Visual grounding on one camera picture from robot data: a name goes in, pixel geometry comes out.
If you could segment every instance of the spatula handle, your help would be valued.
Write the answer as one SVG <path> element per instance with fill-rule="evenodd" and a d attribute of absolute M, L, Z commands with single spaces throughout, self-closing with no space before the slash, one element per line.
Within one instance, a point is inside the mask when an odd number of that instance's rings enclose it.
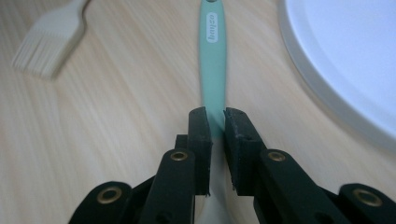
<path fill-rule="evenodd" d="M 200 15 L 199 60 L 203 103 L 212 136 L 224 129 L 226 32 L 224 10 L 220 0 L 202 0 Z"/>

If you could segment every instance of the screw hole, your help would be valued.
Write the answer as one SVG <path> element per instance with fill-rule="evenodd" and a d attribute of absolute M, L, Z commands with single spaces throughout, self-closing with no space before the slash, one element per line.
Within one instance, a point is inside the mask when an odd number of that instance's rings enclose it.
<path fill-rule="evenodd" d="M 280 152 L 270 152 L 268 157 L 273 161 L 284 161 L 286 159 L 285 155 Z"/>
<path fill-rule="evenodd" d="M 354 189 L 353 195 L 361 202 L 372 207 L 379 207 L 382 205 L 382 200 L 365 189 Z"/>
<path fill-rule="evenodd" d="M 120 198 L 121 194 L 122 190 L 119 187 L 108 187 L 99 192 L 96 200 L 102 204 L 114 203 Z"/>
<path fill-rule="evenodd" d="M 188 157 L 189 157 L 189 155 L 187 153 L 181 152 L 181 151 L 174 152 L 171 155 L 171 159 L 174 160 L 174 161 L 184 161 Z"/>

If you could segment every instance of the wooden table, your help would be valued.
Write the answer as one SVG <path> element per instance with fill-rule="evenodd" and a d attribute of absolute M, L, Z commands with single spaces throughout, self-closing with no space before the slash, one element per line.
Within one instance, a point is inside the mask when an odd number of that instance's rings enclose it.
<path fill-rule="evenodd" d="M 0 223 L 66 223 L 110 180 L 155 175 L 201 105 L 200 1 L 92 0 L 87 29 L 54 81 L 12 69 L 31 25 L 66 0 L 0 1 Z M 277 0 L 224 0 L 226 105 L 249 115 L 268 147 L 291 154 L 337 192 L 360 182 L 396 200 L 396 154 L 372 145 L 307 88 L 283 43 Z M 237 223 L 256 223 L 236 197 Z"/>

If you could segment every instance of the pastry brush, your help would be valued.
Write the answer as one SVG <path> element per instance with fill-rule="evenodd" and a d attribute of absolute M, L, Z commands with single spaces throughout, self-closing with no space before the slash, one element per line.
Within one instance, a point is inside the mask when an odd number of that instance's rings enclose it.
<path fill-rule="evenodd" d="M 82 11 L 89 0 L 73 0 L 43 15 L 23 39 L 12 65 L 52 78 L 84 33 Z"/>

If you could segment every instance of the black plastic part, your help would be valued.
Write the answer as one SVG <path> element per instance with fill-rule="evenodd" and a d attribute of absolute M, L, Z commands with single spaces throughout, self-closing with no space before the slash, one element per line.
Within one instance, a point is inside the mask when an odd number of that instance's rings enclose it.
<path fill-rule="evenodd" d="M 282 223 L 349 223 L 291 155 L 268 149 L 260 159 L 262 187 L 271 195 Z"/>
<path fill-rule="evenodd" d="M 121 182 L 102 184 L 87 195 L 69 223 L 125 223 L 131 217 L 129 204 L 132 196 L 133 190 L 127 184 Z"/>
<path fill-rule="evenodd" d="M 193 223 L 194 153 L 169 150 L 163 155 L 139 223 Z"/>
<path fill-rule="evenodd" d="M 133 197 L 130 201 L 130 209 L 128 209 L 128 211 L 130 211 L 127 215 L 128 223 L 138 223 L 143 207 L 145 206 L 146 199 L 149 195 L 152 183 L 154 182 L 154 178 L 155 176 L 141 183 L 136 188 L 132 189 Z"/>
<path fill-rule="evenodd" d="M 212 139 L 204 107 L 189 114 L 189 133 L 178 134 L 175 148 L 185 148 L 195 155 L 195 195 L 209 194 Z"/>
<path fill-rule="evenodd" d="M 396 223 L 396 203 L 381 191 L 363 184 L 341 187 L 336 204 L 353 223 Z"/>
<path fill-rule="evenodd" d="M 224 115 L 225 155 L 233 186 L 239 196 L 253 196 L 255 165 L 266 146 L 245 112 L 227 107 Z"/>
<path fill-rule="evenodd" d="M 279 214 L 270 192 L 264 187 L 259 178 L 256 183 L 256 195 L 254 196 L 253 206 L 257 219 L 261 224 L 283 223 L 282 216 Z"/>

